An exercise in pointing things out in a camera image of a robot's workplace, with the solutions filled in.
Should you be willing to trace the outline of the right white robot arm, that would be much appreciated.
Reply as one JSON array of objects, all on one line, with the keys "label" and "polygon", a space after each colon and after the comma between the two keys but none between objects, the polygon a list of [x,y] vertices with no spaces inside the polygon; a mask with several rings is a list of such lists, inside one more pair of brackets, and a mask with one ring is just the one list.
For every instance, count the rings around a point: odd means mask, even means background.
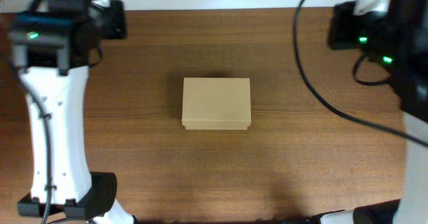
[{"label": "right white robot arm", "polygon": [[407,141],[403,196],[391,223],[427,222],[427,0],[355,0],[337,4],[331,49],[360,49],[387,71],[400,100]]}]

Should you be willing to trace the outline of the brown cardboard box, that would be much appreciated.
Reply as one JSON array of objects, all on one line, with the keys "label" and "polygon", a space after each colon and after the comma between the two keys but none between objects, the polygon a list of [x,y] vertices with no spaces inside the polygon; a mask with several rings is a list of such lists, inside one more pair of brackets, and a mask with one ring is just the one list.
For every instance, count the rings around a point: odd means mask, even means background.
[{"label": "brown cardboard box", "polygon": [[247,130],[250,79],[185,78],[181,121],[186,130]]}]

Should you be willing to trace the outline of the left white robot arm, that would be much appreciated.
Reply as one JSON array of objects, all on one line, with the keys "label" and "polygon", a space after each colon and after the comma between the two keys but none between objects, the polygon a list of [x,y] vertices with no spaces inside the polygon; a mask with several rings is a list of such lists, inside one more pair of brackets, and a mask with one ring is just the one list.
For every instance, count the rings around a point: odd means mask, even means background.
[{"label": "left white robot arm", "polygon": [[33,182],[17,204],[22,217],[136,223],[116,198],[114,173],[88,168],[84,95],[92,51],[125,39],[119,0],[33,0],[9,28],[9,64],[25,93],[33,149]]}]

